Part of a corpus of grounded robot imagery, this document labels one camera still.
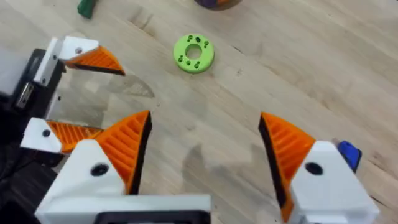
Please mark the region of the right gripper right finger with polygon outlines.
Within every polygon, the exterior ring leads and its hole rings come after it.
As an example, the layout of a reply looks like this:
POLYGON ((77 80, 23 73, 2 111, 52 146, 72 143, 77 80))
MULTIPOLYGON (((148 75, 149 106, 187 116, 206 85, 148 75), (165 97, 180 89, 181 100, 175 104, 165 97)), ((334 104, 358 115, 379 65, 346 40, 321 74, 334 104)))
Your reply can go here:
POLYGON ((265 112, 258 130, 284 223, 374 223, 379 208, 356 176, 359 148, 317 140, 265 112))

